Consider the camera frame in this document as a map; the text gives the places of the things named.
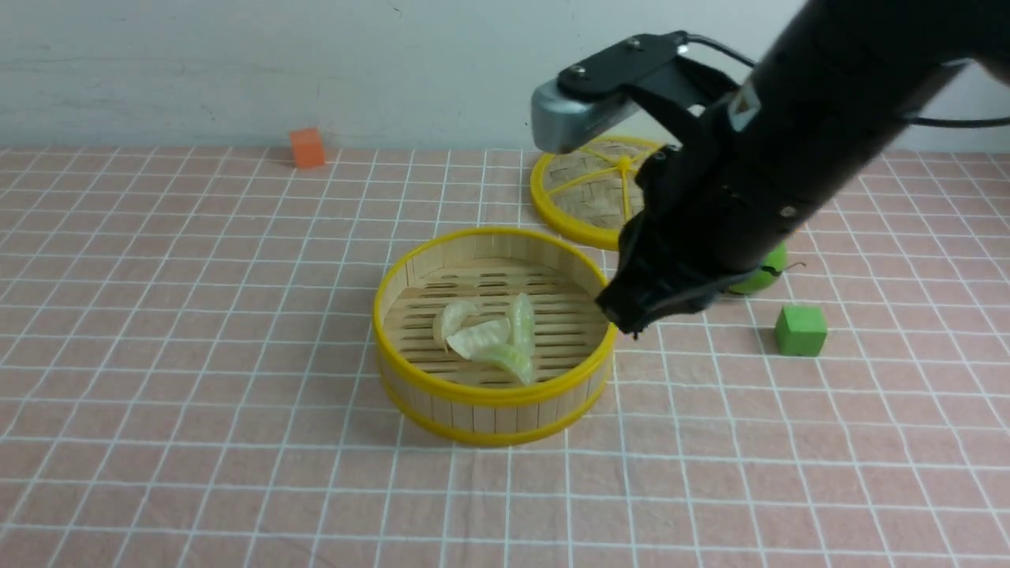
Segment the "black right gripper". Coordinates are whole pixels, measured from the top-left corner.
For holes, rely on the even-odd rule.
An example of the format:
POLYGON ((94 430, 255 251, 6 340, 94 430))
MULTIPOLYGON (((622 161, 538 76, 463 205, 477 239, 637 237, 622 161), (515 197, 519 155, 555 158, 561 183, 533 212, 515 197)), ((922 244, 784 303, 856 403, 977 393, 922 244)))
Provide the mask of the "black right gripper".
POLYGON ((692 129, 676 136, 678 151, 643 163, 643 210, 621 230, 615 280, 595 300, 632 338, 703 312, 813 212, 813 198, 761 157, 794 125, 778 98, 681 55, 677 62, 698 94, 692 129))

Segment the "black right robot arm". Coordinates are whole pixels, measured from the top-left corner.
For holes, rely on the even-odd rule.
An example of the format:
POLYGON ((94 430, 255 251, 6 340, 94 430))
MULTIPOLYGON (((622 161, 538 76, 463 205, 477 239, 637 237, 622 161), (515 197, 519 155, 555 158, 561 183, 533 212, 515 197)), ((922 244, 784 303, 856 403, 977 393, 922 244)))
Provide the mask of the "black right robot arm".
POLYGON ((567 96, 629 99, 668 127, 638 174, 643 209, 597 297, 625 334, 705 309, 750 276, 960 75, 1008 71, 1006 1, 808 1, 742 85, 642 35, 559 75, 567 96))

